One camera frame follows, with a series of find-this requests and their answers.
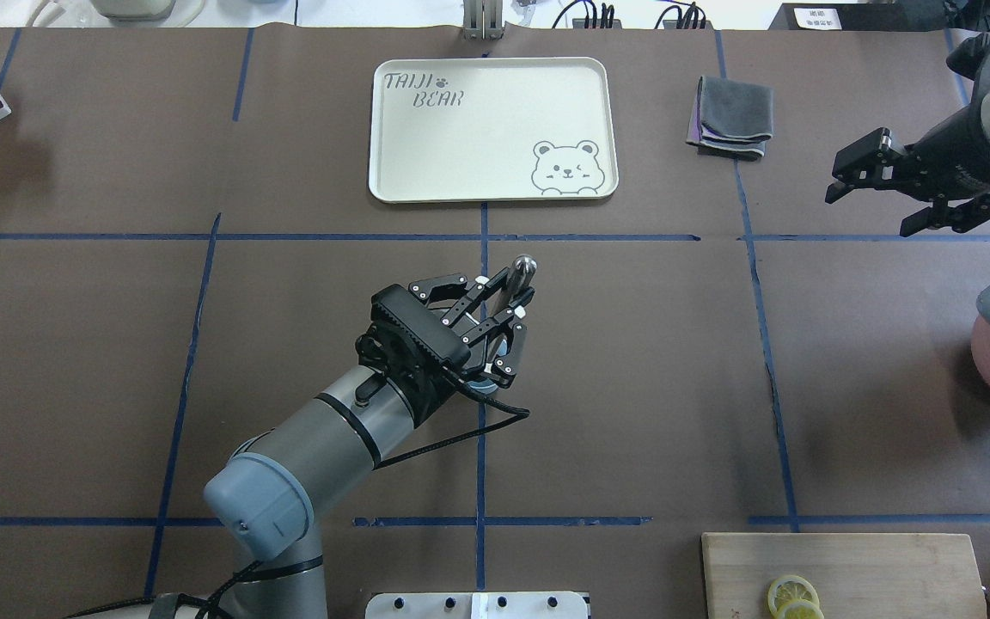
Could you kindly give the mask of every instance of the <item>robotic arm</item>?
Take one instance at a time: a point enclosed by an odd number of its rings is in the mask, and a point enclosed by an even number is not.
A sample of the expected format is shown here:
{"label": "robotic arm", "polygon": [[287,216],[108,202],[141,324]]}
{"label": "robotic arm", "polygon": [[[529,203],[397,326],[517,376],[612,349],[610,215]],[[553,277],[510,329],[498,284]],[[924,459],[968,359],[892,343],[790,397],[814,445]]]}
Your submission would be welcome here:
{"label": "robotic arm", "polygon": [[[74,616],[326,619],[323,514],[374,469],[529,414],[490,394],[518,375],[535,270],[534,259],[522,255],[490,279],[468,281],[458,273],[373,295],[372,324],[357,338],[357,365],[280,426],[237,448],[205,486],[205,501],[237,541],[236,565],[245,567],[207,600],[168,594]],[[491,314],[479,320],[473,313],[485,301]],[[510,418],[388,457],[453,393]]]}
{"label": "robotic arm", "polygon": [[[958,75],[973,79],[973,98],[915,144],[900,145],[887,128],[876,129],[835,156],[825,201],[853,189],[905,193],[931,206],[904,218],[900,236],[951,227],[967,232],[990,219],[990,34],[965,40],[946,59]],[[967,200],[950,206],[952,200]],[[990,324],[990,286],[977,299]]]}

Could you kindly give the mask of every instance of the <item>white metal plate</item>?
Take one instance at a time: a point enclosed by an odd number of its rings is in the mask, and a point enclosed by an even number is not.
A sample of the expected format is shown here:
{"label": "white metal plate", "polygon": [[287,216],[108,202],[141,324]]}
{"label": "white metal plate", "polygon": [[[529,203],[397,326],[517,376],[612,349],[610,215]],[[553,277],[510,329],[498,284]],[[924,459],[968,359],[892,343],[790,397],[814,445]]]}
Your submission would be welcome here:
{"label": "white metal plate", "polygon": [[380,594],[365,607],[365,619],[590,619],[586,599],[573,591]]}
{"label": "white metal plate", "polygon": [[593,58],[389,60],[373,76],[369,189],[388,203],[596,199],[617,188]]}

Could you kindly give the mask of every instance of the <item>yellow lemon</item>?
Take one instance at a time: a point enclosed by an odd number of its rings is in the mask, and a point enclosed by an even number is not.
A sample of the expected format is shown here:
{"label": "yellow lemon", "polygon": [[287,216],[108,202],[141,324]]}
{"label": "yellow lemon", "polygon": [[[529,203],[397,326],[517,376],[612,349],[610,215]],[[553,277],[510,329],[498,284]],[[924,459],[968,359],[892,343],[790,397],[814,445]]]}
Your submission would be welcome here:
{"label": "yellow lemon", "polygon": [[797,602],[797,600],[806,600],[817,609],[820,608],[820,596],[816,595],[816,588],[808,580],[802,579],[794,573],[787,573],[781,579],[775,580],[767,589],[767,606],[770,607],[770,615],[777,616],[779,609],[785,608],[789,603]]}
{"label": "yellow lemon", "polygon": [[798,599],[778,608],[774,619],[824,619],[824,614],[816,604],[806,599]]}

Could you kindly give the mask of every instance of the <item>brown table surface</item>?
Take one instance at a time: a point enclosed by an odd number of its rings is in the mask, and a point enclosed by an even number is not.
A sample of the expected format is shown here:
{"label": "brown table surface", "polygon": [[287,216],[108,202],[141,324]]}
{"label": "brown table surface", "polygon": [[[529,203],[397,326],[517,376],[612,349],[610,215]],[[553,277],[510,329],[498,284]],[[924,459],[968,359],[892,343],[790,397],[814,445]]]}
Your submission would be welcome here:
{"label": "brown table surface", "polygon": [[[478,588],[703,616],[703,531],[965,532],[990,587],[968,350],[990,223],[905,242],[911,200],[822,203],[841,146],[963,104],[960,36],[0,30],[0,616],[211,591],[230,544],[201,487],[354,364],[370,294],[523,252],[538,295],[506,397],[534,415],[326,516],[333,616]],[[482,54],[608,67],[610,199],[370,196],[375,67]],[[774,87],[759,163],[683,143],[722,73]],[[412,444],[476,422],[454,400]]]}

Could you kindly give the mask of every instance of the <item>white label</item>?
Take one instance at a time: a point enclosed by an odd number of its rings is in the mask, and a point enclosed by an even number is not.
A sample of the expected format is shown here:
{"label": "white label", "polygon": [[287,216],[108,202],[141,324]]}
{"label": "white label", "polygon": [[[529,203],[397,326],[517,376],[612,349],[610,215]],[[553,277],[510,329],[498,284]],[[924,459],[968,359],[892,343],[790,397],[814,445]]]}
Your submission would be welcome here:
{"label": "white label", "polygon": [[835,9],[793,9],[797,25],[805,30],[842,30]]}

